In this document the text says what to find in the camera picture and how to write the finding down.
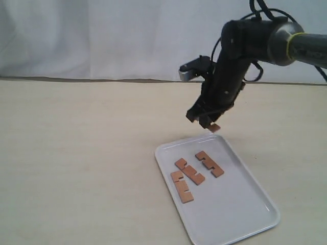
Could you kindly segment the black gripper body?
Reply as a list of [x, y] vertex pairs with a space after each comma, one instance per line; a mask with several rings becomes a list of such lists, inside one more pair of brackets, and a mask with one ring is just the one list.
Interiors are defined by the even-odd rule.
[[251, 58], [234, 59], [227, 51], [220, 51], [213, 77], [203, 92], [203, 115], [224, 113], [234, 106], [251, 63]]

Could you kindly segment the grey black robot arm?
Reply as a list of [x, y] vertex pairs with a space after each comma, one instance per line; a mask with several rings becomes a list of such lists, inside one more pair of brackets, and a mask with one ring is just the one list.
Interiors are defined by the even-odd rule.
[[179, 68], [183, 81], [204, 78], [200, 95], [186, 117], [209, 130], [214, 130], [218, 118], [234, 106], [251, 64], [261, 61], [288, 66], [299, 61], [326, 68], [326, 35], [305, 33], [298, 23], [282, 17], [231, 20], [224, 25], [220, 42], [216, 62], [199, 56]]

